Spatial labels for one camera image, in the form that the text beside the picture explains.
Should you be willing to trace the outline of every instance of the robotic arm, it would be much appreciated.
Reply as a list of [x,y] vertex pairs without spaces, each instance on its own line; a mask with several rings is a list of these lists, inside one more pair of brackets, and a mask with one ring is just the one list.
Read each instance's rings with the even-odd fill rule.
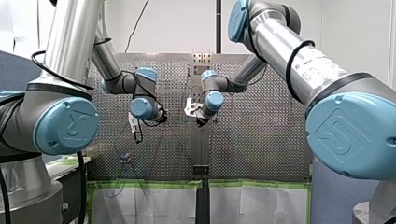
[[155,97],[156,71],[121,71],[110,43],[95,44],[104,40],[96,29],[101,5],[102,0],[58,2],[45,60],[40,64],[45,70],[28,84],[25,94],[0,95],[1,158],[41,152],[72,154],[91,142],[99,125],[87,93],[91,87],[85,84],[91,60],[107,93],[133,95],[130,111],[134,117],[166,121],[166,112]]
[[[95,39],[96,43],[104,40],[99,28],[96,29]],[[156,100],[155,70],[141,67],[135,73],[121,71],[109,42],[94,46],[92,61],[102,75],[101,85],[106,93],[134,96],[130,104],[130,112],[135,118],[158,123],[166,122],[166,111]]]
[[202,73],[205,102],[196,111],[206,123],[224,103],[220,92],[242,92],[268,63],[306,106],[308,143],[325,165],[361,179],[396,178],[396,92],[367,73],[343,69],[298,33],[290,7],[263,0],[238,0],[229,37],[254,54],[227,79]]

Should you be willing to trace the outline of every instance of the metal pole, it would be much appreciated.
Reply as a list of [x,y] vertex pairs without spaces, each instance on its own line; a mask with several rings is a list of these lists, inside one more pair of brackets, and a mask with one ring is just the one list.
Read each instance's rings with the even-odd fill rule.
[[[98,27],[96,29],[96,41],[100,42],[104,39],[105,38]],[[119,63],[114,57],[114,50],[110,42],[96,45],[94,47],[92,61],[104,80],[113,79],[121,73]]]
[[50,70],[86,82],[101,5],[102,0],[58,2],[44,60]]
[[247,85],[266,65],[267,63],[264,63],[256,55],[250,55],[233,75],[233,82]]
[[221,0],[216,1],[216,53],[221,54]]

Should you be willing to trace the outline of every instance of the metal stand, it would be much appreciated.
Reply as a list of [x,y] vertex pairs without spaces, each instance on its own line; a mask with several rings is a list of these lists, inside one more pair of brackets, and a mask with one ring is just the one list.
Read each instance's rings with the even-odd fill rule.
[[[41,157],[2,163],[6,179],[12,224],[63,222],[62,184],[51,182]],[[0,223],[4,223],[3,196],[0,198]]]
[[370,202],[353,208],[352,224],[383,224],[396,215],[396,183],[380,181]]
[[[210,69],[210,54],[194,54],[191,75],[191,88],[201,86],[201,74]],[[193,103],[202,103],[201,88],[192,88],[191,97]],[[202,180],[202,187],[197,190],[196,224],[210,223],[210,191],[209,191],[209,130],[211,124],[204,128],[196,126],[195,118],[191,119],[191,145],[192,145],[192,171],[195,179]]]

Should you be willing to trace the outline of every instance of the green tape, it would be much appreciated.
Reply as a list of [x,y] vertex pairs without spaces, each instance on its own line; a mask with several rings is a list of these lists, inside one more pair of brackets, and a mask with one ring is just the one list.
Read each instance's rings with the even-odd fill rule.
[[201,180],[180,180],[180,181],[152,181],[152,180],[100,180],[88,182],[88,217],[89,224],[92,224],[93,194],[98,189],[199,189],[202,187]]
[[264,181],[264,180],[209,180],[210,188],[231,188],[231,187],[262,187],[273,189],[308,189],[305,183],[294,182],[278,182],[278,181]]
[[312,196],[312,185],[306,183],[308,186],[307,199],[306,199],[306,224],[311,224],[311,196]]
[[147,181],[147,180],[110,180],[90,181],[89,185],[95,189],[198,189],[202,187],[202,181]]
[[210,188],[229,188],[229,187],[260,187],[273,189],[306,189],[306,224],[311,224],[311,193],[312,185],[310,183],[302,182],[278,182],[278,181],[263,181],[263,180],[247,180],[247,179],[232,179],[232,180],[209,180]]

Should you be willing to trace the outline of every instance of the black ring band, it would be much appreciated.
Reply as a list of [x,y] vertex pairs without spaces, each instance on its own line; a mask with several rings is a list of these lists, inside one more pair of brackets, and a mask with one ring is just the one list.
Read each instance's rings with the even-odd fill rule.
[[88,93],[85,93],[82,91],[76,91],[76,90],[73,90],[73,89],[70,89],[67,87],[63,87],[63,86],[50,85],[50,84],[45,84],[45,83],[30,83],[27,85],[26,90],[27,91],[57,92],[57,93],[61,93],[61,94],[82,97],[89,101],[92,99],[92,97]]
[[290,55],[288,64],[286,66],[286,74],[285,74],[285,79],[286,79],[286,84],[288,85],[288,89],[289,92],[291,94],[291,96],[296,99],[298,102],[303,103],[300,98],[296,95],[296,93],[294,92],[294,89],[291,85],[291,80],[290,80],[290,75],[291,75],[291,66],[293,65],[293,61],[294,58],[297,56],[298,52],[300,51],[300,49],[302,49],[303,47],[306,46],[315,46],[315,42],[312,40],[305,40],[303,43],[301,43],[301,45],[299,47],[297,47]]
[[326,88],[324,91],[322,91],[320,94],[318,94],[314,100],[311,101],[311,103],[309,104],[309,106],[306,108],[305,111],[305,119],[308,118],[309,112],[311,112],[311,109],[314,108],[314,106],[319,103],[321,100],[323,100],[324,98],[330,96],[331,94],[333,94],[335,91],[337,91],[338,89],[344,87],[345,85],[362,79],[362,78],[367,78],[367,77],[373,77],[372,75],[368,74],[368,73],[355,73],[352,74],[350,76],[347,77],[343,77],[341,79],[336,80],[334,83],[332,83],[328,88]]
[[282,5],[282,7],[285,9],[285,17],[286,17],[286,24],[288,25],[288,27],[290,27],[290,11],[289,8],[285,5]]

